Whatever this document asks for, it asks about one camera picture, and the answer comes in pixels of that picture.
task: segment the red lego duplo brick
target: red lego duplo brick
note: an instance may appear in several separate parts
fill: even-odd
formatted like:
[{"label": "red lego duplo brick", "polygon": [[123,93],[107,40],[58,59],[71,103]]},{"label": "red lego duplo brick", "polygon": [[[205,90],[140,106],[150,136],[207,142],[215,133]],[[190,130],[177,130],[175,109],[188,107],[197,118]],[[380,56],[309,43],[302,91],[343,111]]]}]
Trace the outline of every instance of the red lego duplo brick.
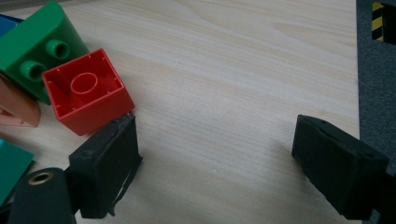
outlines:
[{"label": "red lego duplo brick", "polygon": [[43,73],[56,119],[78,135],[91,133],[134,109],[103,49]]}]

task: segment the yellow and black warning tape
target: yellow and black warning tape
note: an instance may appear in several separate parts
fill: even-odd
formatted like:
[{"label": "yellow and black warning tape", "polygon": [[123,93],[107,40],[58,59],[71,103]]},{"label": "yellow and black warning tape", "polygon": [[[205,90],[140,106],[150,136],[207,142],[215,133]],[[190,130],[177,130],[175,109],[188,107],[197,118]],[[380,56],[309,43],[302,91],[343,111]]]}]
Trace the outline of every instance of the yellow and black warning tape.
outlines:
[{"label": "yellow and black warning tape", "polygon": [[374,40],[383,41],[383,8],[381,3],[373,2],[373,22],[372,22],[372,38]]}]

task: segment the green lego duplo brick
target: green lego duplo brick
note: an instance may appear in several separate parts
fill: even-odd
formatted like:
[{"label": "green lego duplo brick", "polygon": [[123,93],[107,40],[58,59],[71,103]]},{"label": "green lego duplo brick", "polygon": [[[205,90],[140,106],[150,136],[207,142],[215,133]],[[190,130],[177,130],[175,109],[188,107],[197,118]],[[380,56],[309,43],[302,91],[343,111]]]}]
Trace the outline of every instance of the green lego duplo brick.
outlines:
[{"label": "green lego duplo brick", "polygon": [[0,139],[0,205],[32,162],[33,154]]},{"label": "green lego duplo brick", "polygon": [[0,37],[0,73],[50,105],[41,74],[88,52],[62,7],[49,2]]}]

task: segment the gray carpet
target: gray carpet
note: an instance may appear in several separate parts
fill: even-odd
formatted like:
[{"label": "gray carpet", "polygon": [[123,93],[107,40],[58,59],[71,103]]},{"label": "gray carpet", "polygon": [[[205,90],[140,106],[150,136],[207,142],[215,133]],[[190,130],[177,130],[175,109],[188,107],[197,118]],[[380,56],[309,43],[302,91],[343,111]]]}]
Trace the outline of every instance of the gray carpet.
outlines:
[{"label": "gray carpet", "polygon": [[[396,0],[381,1],[396,6]],[[372,1],[357,0],[361,141],[391,158],[396,173],[396,45],[372,39]],[[364,224],[376,223],[377,216]]]}]

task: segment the wooden table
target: wooden table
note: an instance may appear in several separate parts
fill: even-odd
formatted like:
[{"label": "wooden table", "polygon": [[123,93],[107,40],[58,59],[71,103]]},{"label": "wooden table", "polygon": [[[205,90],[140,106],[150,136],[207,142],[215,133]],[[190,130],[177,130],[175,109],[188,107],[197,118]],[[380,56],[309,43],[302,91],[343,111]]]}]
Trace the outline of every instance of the wooden table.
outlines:
[{"label": "wooden table", "polygon": [[[298,114],[359,134],[355,1],[62,2],[136,103],[144,161],[116,216],[78,223],[346,221],[290,155]],[[9,11],[26,18],[38,7]],[[68,166],[78,137],[40,104],[0,137]]]}]

